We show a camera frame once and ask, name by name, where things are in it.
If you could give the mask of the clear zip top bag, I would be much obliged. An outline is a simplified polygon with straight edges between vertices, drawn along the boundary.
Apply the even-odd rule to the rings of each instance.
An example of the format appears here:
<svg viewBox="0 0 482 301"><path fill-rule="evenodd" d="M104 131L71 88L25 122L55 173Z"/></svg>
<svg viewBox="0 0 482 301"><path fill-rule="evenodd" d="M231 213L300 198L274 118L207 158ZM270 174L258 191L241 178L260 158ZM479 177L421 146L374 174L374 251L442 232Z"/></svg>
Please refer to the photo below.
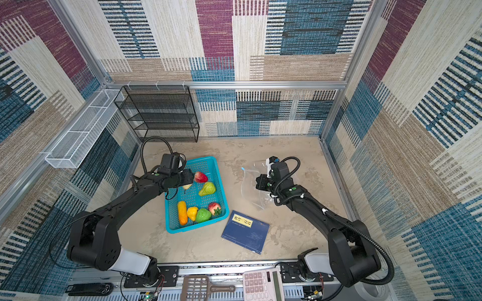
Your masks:
<svg viewBox="0 0 482 301"><path fill-rule="evenodd" d="M243 198L261 209L271 203L276 206L287 205L301 192L292 178L300 167L301 161L294 156L284 159L272 156L253 163L251 168L242 168Z"/></svg>

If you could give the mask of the green pear toy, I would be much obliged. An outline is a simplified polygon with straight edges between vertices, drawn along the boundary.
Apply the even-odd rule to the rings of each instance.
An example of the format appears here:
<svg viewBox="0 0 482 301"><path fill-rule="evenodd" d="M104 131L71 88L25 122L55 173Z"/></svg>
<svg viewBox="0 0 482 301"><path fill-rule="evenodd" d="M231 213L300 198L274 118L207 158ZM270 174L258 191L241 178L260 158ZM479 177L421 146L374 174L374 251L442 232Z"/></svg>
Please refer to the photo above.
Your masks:
<svg viewBox="0 0 482 301"><path fill-rule="evenodd" d="M203 185L203 188L198 192L198 195L201 197L204 197L204 196L215 194L216 191L217 191L217 188L212 182L206 182Z"/></svg>

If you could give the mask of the teal plastic basket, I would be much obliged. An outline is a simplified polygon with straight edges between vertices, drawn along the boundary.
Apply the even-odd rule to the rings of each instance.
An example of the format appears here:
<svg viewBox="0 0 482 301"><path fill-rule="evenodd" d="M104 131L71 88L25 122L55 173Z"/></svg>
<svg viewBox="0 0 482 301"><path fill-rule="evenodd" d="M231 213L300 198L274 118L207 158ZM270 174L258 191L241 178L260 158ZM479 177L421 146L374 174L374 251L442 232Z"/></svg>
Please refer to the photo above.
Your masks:
<svg viewBox="0 0 482 301"><path fill-rule="evenodd" d="M206 174L209 182L214 184L216 192L208 196L199 196L198 193L203 188L202 183L193 183L187 190L183 188L170 189L169 197L164 202L166 230L170 234L188 232L215 224L228 218L230 214L217 160L212 156L192 159L187 162L186 168L191 169L194 173L199 171ZM221 213L203 223L197 223L189 219L186 225L181 225L178 219L178 203L181 201L187 204L187 208L194 206L198 209L207 209L210 203L218 203Z"/></svg>

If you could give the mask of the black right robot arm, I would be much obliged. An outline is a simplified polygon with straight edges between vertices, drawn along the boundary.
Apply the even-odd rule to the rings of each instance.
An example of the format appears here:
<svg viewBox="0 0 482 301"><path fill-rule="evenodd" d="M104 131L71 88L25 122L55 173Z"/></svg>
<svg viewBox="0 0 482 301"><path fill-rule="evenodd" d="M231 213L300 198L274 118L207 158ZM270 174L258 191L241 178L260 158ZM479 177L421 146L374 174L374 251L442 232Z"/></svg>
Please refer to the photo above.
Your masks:
<svg viewBox="0 0 482 301"><path fill-rule="evenodd" d="M276 206L287 206L306 218L327 239L330 267L345 287L358 282L386 285L395 276L389 254L371 238L360 220L343 218L316 200L292 175L301 161L294 156L267 160L267 173L256 178L256 189L267 191Z"/></svg>

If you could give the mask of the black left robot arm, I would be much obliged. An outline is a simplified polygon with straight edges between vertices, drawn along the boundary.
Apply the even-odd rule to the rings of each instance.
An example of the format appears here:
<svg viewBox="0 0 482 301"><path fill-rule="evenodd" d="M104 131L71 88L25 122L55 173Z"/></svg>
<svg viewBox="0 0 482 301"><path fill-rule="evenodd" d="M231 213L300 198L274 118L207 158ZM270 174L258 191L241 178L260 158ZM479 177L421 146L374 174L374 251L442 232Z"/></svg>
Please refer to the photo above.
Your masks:
<svg viewBox="0 0 482 301"><path fill-rule="evenodd" d="M153 257L125 249L118 231L139 209L160 194L194 182L180 153L164 154L161 164L142 176L132 175L132 187L107 205L74 218L70 230L67 258L100 271L143 275L154 270Z"/></svg>

